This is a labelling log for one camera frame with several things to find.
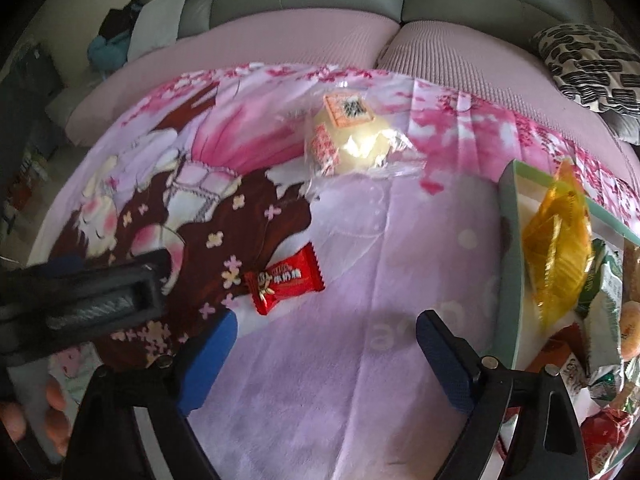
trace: black and white patterned pillow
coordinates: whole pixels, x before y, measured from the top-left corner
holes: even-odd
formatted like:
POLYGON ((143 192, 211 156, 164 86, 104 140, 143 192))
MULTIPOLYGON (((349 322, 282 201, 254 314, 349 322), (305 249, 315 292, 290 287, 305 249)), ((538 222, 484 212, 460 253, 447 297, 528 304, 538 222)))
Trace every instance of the black and white patterned pillow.
POLYGON ((564 23, 533 39, 560 91, 594 112, 640 116, 640 56, 605 27, 564 23))

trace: yellow packaging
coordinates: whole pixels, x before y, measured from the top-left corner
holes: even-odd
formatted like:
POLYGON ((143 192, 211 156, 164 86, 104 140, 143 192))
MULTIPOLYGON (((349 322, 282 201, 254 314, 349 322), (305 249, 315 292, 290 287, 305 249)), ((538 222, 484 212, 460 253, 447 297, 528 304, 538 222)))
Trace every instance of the yellow packaging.
POLYGON ((570 161, 560 164, 522 232, 522 246, 540 321, 547 328, 575 306, 593 261, 589 209, 570 161))

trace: wall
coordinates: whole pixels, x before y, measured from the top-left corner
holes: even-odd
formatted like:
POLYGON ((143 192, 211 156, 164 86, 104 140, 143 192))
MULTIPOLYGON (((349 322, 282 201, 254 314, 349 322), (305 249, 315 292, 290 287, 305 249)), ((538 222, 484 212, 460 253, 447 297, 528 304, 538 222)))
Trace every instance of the wall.
POLYGON ((17 46, 25 41, 42 42, 52 54, 63 81, 72 84, 88 67, 86 48, 97 35, 108 10, 111 7, 121 8, 128 2, 47 0, 31 20, 17 46))

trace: pink bed cover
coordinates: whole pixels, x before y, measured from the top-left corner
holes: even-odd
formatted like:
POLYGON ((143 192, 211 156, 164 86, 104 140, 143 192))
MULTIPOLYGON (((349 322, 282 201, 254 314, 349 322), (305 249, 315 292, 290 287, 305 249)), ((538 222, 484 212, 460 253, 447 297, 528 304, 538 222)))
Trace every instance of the pink bed cover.
MULTIPOLYGON (((98 342, 115 365, 174 353, 221 304, 235 311, 238 342, 189 419, 222 478, 426 479, 464 420, 415 343, 415 318, 435 308, 478 351, 488 347, 500 275, 495 183, 511 159, 551 173, 567 157, 588 195, 640 234, 640 204, 625 182, 575 143, 473 95, 335 66, 188 73, 92 148, 35 250, 113 262, 169 248, 172 311, 98 342), (299 98, 345 82, 367 89, 375 113, 408 134, 427 167, 389 181, 345 178, 309 204, 298 196, 299 98), (258 248, 247 248, 252 239, 258 248), (326 290, 258 316, 242 270, 309 240, 326 290)), ((85 354, 54 362, 76 401, 85 354)))

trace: green snack bag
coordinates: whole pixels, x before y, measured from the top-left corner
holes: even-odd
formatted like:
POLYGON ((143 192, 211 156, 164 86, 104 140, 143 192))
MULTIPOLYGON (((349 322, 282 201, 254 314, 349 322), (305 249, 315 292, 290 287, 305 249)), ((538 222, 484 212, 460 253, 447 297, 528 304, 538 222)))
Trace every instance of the green snack bag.
POLYGON ((620 350, 622 265, 620 257, 603 241, 593 241, 595 253, 576 312, 584 317, 588 383, 591 398, 607 404, 625 383, 620 350))

